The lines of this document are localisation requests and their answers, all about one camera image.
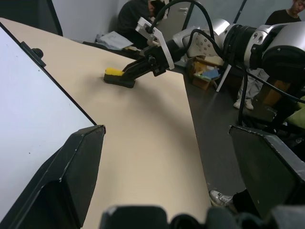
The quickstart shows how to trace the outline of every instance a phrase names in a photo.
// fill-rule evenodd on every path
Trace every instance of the person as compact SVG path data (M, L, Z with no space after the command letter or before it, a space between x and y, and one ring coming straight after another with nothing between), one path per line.
M116 32L132 42L138 49L147 47L147 39L135 30L138 20L143 17L150 21L150 18L156 17L164 6L164 2L160 0L128 1L119 13Z
M291 22L298 22L301 21L298 14L305 9L305 0L293 0L293 5L290 9L287 10L278 10L273 12L268 20L266 21L266 25L275 25L281 23L291 23ZM251 70L248 69L248 72L258 76L262 80L266 81L269 76L263 69ZM234 107L239 109L241 97L243 93L243 85L244 80L242 82L242 86L239 89L237 95L237 101L234 103ZM260 92L262 89L263 84L254 78L248 76L248 86L246 91L246 100L245 100L245 107L249 110L253 110L252 99Z

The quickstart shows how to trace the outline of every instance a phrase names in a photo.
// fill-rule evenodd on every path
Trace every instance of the table surface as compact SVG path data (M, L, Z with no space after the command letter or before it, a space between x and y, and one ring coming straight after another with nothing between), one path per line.
M97 229L113 205L158 205L168 219L188 213L203 222L210 207L183 76L137 79L128 89L103 82L107 67L133 60L17 22L0 22L31 48L45 69L97 123L106 125L95 191L85 229Z

